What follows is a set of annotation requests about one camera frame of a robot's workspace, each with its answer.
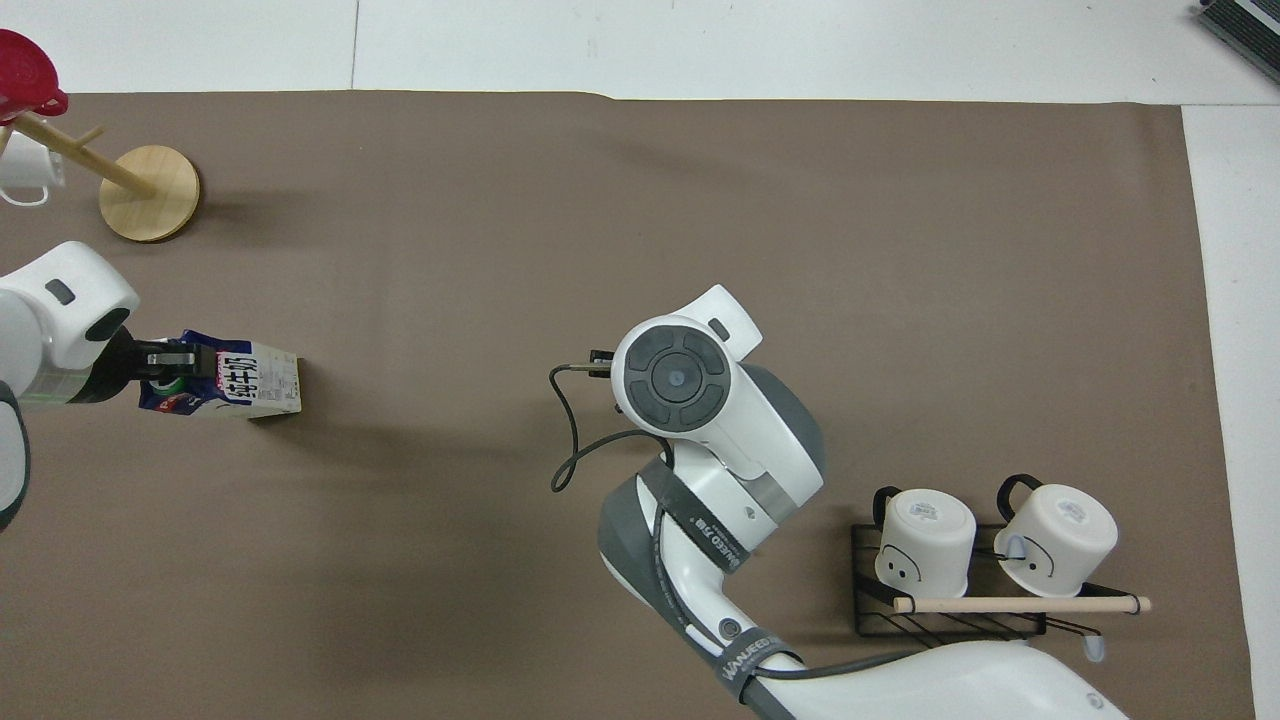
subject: mug handle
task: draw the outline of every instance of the mug handle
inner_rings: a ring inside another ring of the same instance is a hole
[[[1004,484],[1000,486],[1000,492],[996,493],[996,507],[1000,510],[1000,516],[1004,518],[1006,523],[1014,519],[1014,509],[1009,505],[1009,493],[1014,492],[1014,486],[1019,483],[1032,489],[1044,484],[1027,473],[1019,473],[1005,478]]]
[[[5,192],[3,187],[0,187],[0,197],[4,197],[5,200],[8,200],[10,205],[17,205],[19,208],[37,208],[40,205],[44,205],[45,202],[49,202],[49,186],[45,186],[41,190],[45,191],[45,195],[41,196],[40,200],[23,201],[23,200],[14,200],[13,197],[9,197],[9,193]]]
[[[61,90],[55,90],[52,97],[50,97],[40,108],[36,108],[36,113],[40,113],[46,118],[52,118],[65,113],[67,108],[68,108],[67,94],[63,92]]]
[[[884,507],[888,505],[888,498],[902,491],[893,486],[884,486],[876,491],[876,497],[872,500],[872,523],[876,524],[876,529],[884,532]]]

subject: mug with smiley face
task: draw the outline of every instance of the mug with smiley face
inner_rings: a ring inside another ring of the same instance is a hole
[[[913,597],[961,597],[978,530],[973,511],[936,489],[876,491],[872,516],[881,530],[876,578]]]
[[[1015,512],[1009,496],[1032,488]],[[1044,484],[1032,475],[1007,478],[996,493],[1009,523],[996,533],[1000,566],[1015,583],[1041,597],[1075,597],[1084,580],[1119,539],[1116,521],[1101,502],[1073,487]]]

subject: wooden mug tree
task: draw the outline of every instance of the wooden mug tree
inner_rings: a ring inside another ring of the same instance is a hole
[[[146,145],[110,160],[87,147],[102,135],[101,127],[76,138],[36,117],[65,110],[67,96],[58,90],[49,56],[26,37],[0,29],[0,123],[6,126],[0,128],[0,152],[12,128],[100,176],[102,219],[128,240],[155,242],[187,224],[200,204],[200,176],[182,152]]]

